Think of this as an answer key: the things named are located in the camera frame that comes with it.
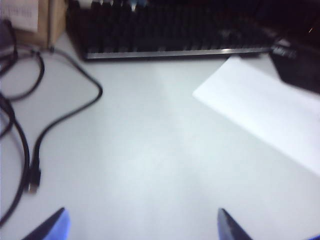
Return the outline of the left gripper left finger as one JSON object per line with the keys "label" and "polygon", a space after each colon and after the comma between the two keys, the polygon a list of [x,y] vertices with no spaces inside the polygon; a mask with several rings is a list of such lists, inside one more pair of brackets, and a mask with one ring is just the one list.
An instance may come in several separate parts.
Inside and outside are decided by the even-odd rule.
{"label": "left gripper left finger", "polygon": [[26,235],[23,240],[67,240],[70,227],[69,212],[62,207]]}

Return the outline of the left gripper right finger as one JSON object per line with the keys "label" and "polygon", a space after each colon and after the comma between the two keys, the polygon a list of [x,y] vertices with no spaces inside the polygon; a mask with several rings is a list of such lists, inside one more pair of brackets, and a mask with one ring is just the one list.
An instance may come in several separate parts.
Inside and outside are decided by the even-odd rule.
{"label": "left gripper right finger", "polygon": [[220,240],[252,240],[249,234],[224,208],[218,209],[217,228]]}

